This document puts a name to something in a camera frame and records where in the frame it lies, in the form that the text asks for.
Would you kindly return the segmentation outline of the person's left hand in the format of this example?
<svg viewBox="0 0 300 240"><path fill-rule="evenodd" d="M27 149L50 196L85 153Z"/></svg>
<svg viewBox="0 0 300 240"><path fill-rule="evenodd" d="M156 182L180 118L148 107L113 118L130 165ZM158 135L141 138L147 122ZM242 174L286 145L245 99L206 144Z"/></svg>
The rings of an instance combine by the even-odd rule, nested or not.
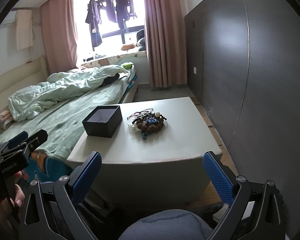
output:
<svg viewBox="0 0 300 240"><path fill-rule="evenodd" d="M17 172L13 178L13 197L8 200L0 200L0 239L16 239L18 238L18 233L12 224L12 207L17 207L18 218L21 216L23 204L25 201L25 194L21 187L17 184L18 180L23 178L23 171Z"/></svg>

